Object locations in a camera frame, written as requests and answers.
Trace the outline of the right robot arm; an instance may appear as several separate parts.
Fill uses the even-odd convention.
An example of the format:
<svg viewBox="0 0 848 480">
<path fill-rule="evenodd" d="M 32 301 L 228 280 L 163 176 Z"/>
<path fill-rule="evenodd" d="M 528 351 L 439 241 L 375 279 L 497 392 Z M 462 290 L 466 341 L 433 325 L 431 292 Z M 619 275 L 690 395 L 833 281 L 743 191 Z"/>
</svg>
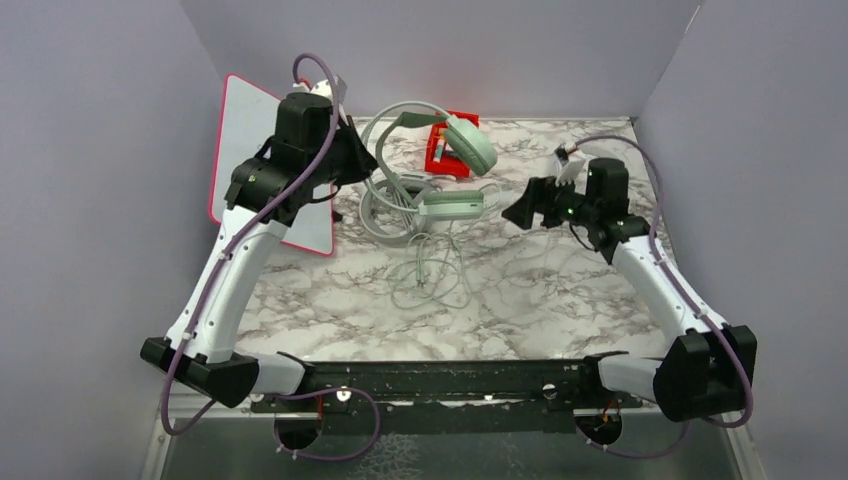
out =
<svg viewBox="0 0 848 480">
<path fill-rule="evenodd" d="M 559 177 L 533 177 L 502 217 L 528 230 L 535 215 L 544 228 L 586 229 L 593 251 L 635 289 L 669 343 L 661 359 L 601 355 L 577 380 L 579 398 L 600 407 L 616 392 L 651 401 L 667 419 L 715 420 L 752 411 L 757 340 L 744 325 L 728 324 L 683 279 L 656 229 L 629 210 L 629 171 L 613 158 L 574 160 Z"/>
</svg>

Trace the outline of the grey white gaming headset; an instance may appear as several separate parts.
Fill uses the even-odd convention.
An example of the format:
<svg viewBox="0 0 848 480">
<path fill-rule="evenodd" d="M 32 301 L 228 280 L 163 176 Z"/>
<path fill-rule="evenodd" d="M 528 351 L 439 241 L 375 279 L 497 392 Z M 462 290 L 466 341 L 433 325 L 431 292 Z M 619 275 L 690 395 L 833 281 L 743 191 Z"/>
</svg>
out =
<svg viewBox="0 0 848 480">
<path fill-rule="evenodd" d="M 359 203 L 359 218 L 363 228 L 376 242 L 389 247 L 403 247 L 416 234 L 429 232 L 432 222 L 412 212 L 402 212 L 390 208 L 375 197 L 376 190 L 384 198 L 405 208 L 417 206 L 425 193 L 432 193 L 438 187 L 419 174 L 403 174 L 398 181 L 412 198 L 412 202 L 396 191 L 394 185 L 386 179 L 372 181 L 373 188 L 366 186 Z"/>
</svg>

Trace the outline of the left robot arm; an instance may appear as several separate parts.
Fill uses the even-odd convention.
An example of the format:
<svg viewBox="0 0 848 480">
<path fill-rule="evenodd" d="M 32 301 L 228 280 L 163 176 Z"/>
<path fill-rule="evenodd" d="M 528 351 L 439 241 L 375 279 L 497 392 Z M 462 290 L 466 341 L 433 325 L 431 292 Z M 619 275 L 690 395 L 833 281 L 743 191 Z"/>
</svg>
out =
<svg viewBox="0 0 848 480">
<path fill-rule="evenodd" d="M 283 98 L 273 134 L 232 171 L 218 238 L 182 314 L 144 341 L 141 359 L 229 408 L 252 394 L 276 394 L 294 411 L 309 406 L 315 386 L 306 364 L 237 352 L 239 324 L 270 253 L 314 189 L 357 183 L 376 167 L 337 102 L 306 92 Z"/>
</svg>

